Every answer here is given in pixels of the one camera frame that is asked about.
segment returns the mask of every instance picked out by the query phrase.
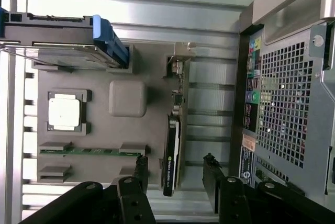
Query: ventilation grille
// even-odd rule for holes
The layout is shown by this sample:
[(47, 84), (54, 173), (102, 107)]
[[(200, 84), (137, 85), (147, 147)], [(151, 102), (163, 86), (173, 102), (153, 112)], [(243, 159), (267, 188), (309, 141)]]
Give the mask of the ventilation grille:
[(313, 61), (303, 42), (262, 56), (258, 144), (303, 168)]
[(263, 160), (262, 158), (258, 157), (257, 158), (258, 163), (260, 163), (262, 166), (264, 166), (265, 168), (267, 168), (269, 171), (271, 171), (272, 173), (274, 173), (275, 175), (277, 175), (278, 177), (282, 178), (284, 181), (288, 182), (289, 178), (288, 176), (286, 176), (284, 173), (280, 172), (279, 170), (277, 170), (273, 165), (267, 163), (265, 160)]

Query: screw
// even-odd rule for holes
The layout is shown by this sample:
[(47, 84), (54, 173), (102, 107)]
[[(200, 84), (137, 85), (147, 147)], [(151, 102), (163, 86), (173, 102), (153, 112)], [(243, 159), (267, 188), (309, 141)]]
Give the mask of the screw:
[(274, 189), (274, 185), (272, 183), (265, 183), (265, 187)]
[(236, 179), (235, 178), (228, 178), (227, 181), (230, 182), (230, 183), (235, 183)]
[(86, 187), (86, 189), (94, 189), (95, 188), (95, 185), (94, 184), (91, 184), (89, 186)]
[(325, 43), (325, 40), (324, 40), (324, 38), (321, 35), (314, 36), (314, 38), (313, 38), (313, 44), (316, 47), (321, 47), (324, 43)]

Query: sticker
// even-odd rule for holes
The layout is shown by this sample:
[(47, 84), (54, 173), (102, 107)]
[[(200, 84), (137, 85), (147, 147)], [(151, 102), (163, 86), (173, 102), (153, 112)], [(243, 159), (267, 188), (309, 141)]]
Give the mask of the sticker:
[(250, 44), (249, 44), (249, 53), (252, 53), (254, 51), (254, 48), (255, 48), (255, 41), (252, 40), (250, 41)]
[(255, 43), (254, 43), (255, 51), (261, 49), (261, 43), (262, 43), (261, 37), (256, 38)]
[(254, 82), (254, 79), (252, 77), (249, 77), (247, 79), (247, 91), (252, 91), (252, 89), (253, 89), (253, 82)]
[(252, 132), (256, 132), (258, 105), (246, 103), (244, 108), (244, 123), (243, 127)]
[(256, 148), (256, 140), (255, 138), (243, 134), (242, 146), (248, 148), (250, 151), (254, 152)]
[(253, 157), (254, 157), (253, 152), (249, 151), (245, 147), (241, 147), (239, 177), (244, 181), (245, 184), (249, 186), (251, 186)]

